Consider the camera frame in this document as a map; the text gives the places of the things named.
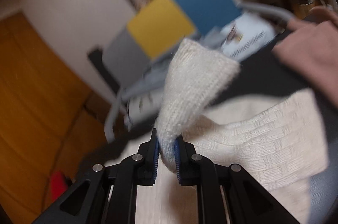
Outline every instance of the white knitted fabric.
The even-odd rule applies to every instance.
[[[157,137],[162,160],[175,170],[174,142],[239,73],[239,64],[216,50],[185,38],[168,69]]]
[[[325,130],[311,89],[246,121],[218,125],[201,116],[183,138],[216,164],[242,165],[267,190],[308,178],[328,164]]]

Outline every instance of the metal screw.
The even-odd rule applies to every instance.
[[[202,156],[201,156],[201,154],[195,153],[195,154],[193,154],[193,155],[191,156],[191,159],[192,159],[192,160],[195,160],[195,161],[199,161],[199,160],[202,159]]]
[[[231,165],[231,170],[232,170],[233,172],[239,172],[241,169],[242,169],[242,168],[241,168],[240,165],[237,165],[237,164]]]
[[[100,172],[103,169],[103,166],[101,164],[95,164],[93,166],[93,171]]]
[[[132,156],[132,159],[135,160],[135,161],[140,161],[140,160],[142,160],[142,158],[143,158],[143,156],[141,154],[138,154],[138,153],[136,153]]]

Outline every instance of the yellow square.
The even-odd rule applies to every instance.
[[[195,31],[189,17],[173,0],[152,0],[128,24],[142,50],[154,59]]]

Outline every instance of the red object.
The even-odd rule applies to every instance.
[[[67,179],[63,172],[53,173],[49,183],[52,201],[58,199],[66,190],[68,190]]]

